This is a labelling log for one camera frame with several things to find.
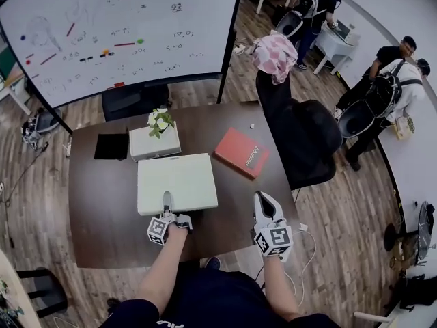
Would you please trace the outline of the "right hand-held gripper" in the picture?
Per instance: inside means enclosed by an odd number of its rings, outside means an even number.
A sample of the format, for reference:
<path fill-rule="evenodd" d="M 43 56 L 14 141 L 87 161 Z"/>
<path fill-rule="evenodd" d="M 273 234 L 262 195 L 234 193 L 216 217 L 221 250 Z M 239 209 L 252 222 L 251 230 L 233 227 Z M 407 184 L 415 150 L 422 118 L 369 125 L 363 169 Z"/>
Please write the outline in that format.
<path fill-rule="evenodd" d="M 263 216 L 276 221 L 265 224 L 256 223 L 253 238 L 262 257 L 278 256 L 282 263 L 287 262 L 290 250 L 293 247 L 292 229 L 283 218 L 283 210 L 272 196 L 262 191 L 254 195 L 255 218 Z"/>

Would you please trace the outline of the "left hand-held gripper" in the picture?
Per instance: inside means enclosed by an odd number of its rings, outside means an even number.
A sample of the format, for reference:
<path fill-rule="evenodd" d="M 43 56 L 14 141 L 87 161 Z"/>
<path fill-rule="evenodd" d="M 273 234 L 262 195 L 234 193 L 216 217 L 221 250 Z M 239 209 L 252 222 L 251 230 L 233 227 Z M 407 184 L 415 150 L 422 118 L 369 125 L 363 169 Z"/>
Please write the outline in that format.
<path fill-rule="evenodd" d="M 173 198 L 169 191 L 163 194 L 163 211 L 160 217 L 152 217 L 147 229 L 147 236 L 153 243 L 164 245 L 169 235 L 169 226 L 176 225 L 178 228 L 187 229 L 189 234 L 193 233 L 191 218 L 184 214 L 173 213 Z"/>

